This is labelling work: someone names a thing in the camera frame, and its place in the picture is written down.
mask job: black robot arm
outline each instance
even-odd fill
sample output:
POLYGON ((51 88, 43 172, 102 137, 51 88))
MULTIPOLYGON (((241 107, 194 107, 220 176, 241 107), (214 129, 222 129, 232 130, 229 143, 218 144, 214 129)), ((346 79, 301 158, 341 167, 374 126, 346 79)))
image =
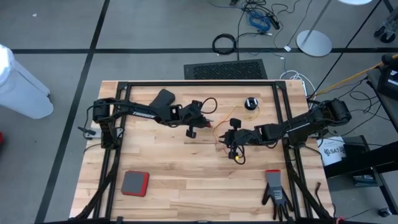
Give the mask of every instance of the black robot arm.
POLYGON ((189 128, 186 136, 190 138, 196 137, 193 128, 211 127, 210 120, 206 119, 201 112, 203 107, 201 101, 193 100, 189 105, 183 107, 182 105, 170 105, 174 99, 173 93, 162 90, 149 106, 114 98, 96 100, 92 106, 93 121, 101 128, 101 147, 115 149, 119 145, 114 122, 123 115, 153 119, 157 123, 171 128, 187 125, 189 128), (113 114, 111 114, 111 105, 114 106, 113 114))
POLYGON ((220 136, 221 143, 231 150, 229 158, 234 159, 238 154, 236 149, 243 145, 267 146, 273 148, 278 140, 287 135, 291 145, 305 143, 308 136, 319 132, 327 126, 340 126, 351 119, 346 104, 338 99, 323 101, 310 109, 307 113, 296 116, 281 124, 263 124, 255 126, 254 130, 238 129, 241 121, 231 119, 229 129, 220 136))

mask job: white cable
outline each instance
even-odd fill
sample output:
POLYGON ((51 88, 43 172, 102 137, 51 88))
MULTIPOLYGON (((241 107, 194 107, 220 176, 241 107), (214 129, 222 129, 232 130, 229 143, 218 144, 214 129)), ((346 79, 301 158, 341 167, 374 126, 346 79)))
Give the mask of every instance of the white cable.
POLYGON ((283 76, 286 75, 286 74, 288 74, 289 72, 294 72, 294 73, 295 73, 292 77, 289 78, 290 80, 301 80, 301 81, 303 81, 302 78, 305 78, 306 81, 308 81, 309 84, 311 85, 311 87, 312 87, 312 89, 313 89, 313 91, 314 91, 314 95, 317 94, 317 93, 315 92, 315 86, 312 84, 312 82, 311 82, 305 75, 300 74, 299 72, 297 72, 297 71, 295 71, 295 70, 289 70, 289 71, 286 71, 286 72, 282 73, 282 74, 280 75, 279 79, 283 79, 283 76))

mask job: white trash can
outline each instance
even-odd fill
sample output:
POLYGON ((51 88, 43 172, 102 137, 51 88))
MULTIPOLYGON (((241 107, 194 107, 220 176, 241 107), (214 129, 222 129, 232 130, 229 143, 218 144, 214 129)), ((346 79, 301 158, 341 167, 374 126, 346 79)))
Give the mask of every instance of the white trash can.
POLYGON ((10 49, 0 45, 0 105, 33 119, 54 110, 50 90, 20 65, 10 49))

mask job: wooden table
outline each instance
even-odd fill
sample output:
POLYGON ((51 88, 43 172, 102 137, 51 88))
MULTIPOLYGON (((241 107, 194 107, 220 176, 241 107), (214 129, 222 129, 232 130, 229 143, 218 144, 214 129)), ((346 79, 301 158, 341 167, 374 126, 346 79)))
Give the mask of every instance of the wooden table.
MULTIPOLYGON (((103 81, 99 98, 115 97, 117 84, 118 81, 103 81)), ((308 106, 301 82, 291 80, 286 84, 292 115, 307 112, 308 106)), ((148 105, 162 88, 174 93, 175 104, 183 106, 192 100, 203 101, 205 98, 215 97, 218 100, 217 111, 206 114, 208 119, 214 121, 213 124, 223 120, 236 105, 242 106, 250 96, 259 100, 260 115, 250 121, 244 119, 243 109, 238 108, 231 117, 241 119, 242 128, 247 129, 253 129, 258 124, 277 123, 273 93, 268 86, 135 86, 132 88, 130 100, 148 105)), ((283 97, 279 95, 286 119, 283 97)), ((209 101, 203 111, 211 111, 213 107, 213 102, 209 101)), ((216 130, 217 135, 222 135, 228 128, 228 123, 222 124, 216 130)), ((213 129, 195 129, 195 139, 185 136, 186 129, 186 126, 171 129, 153 120, 127 116, 111 215, 113 220, 122 216, 124 220, 148 221, 271 221, 272 202, 261 205, 266 187, 264 170, 267 169, 282 171, 282 185, 291 198, 281 143, 274 149, 264 146, 245 147, 247 161, 240 166, 228 159, 223 145, 215 145, 213 129), (127 170, 150 174, 145 197, 121 193, 121 184, 127 170)), ((99 142, 100 140, 88 141, 87 146, 99 142)), ((315 140, 309 140, 307 145, 317 149, 315 140)), ((320 156, 307 148, 301 149, 301 155, 309 191, 314 193, 316 183, 322 183, 320 200, 329 213, 333 214, 320 156)), ((96 192, 103 156, 104 149, 99 146, 92 147, 85 153, 71 217, 80 213, 96 192)), ((302 194, 298 188, 297 192, 299 204, 302 205, 301 215, 304 217, 302 194)), ((105 192, 101 217, 104 216, 107 195, 105 192)))

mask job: glove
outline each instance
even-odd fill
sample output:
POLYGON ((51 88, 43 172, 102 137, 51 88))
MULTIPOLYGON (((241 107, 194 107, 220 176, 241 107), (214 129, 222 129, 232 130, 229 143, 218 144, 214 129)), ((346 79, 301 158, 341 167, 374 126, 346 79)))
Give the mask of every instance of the glove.
POLYGON ((284 189, 280 183, 280 170, 266 170, 267 178, 267 188, 262 197, 262 205, 265 205, 269 198, 271 198, 274 203, 274 217, 276 220, 276 215, 278 214, 279 221, 283 220, 283 215, 286 219, 289 218, 289 213, 287 208, 293 212, 293 205, 286 196, 284 189))

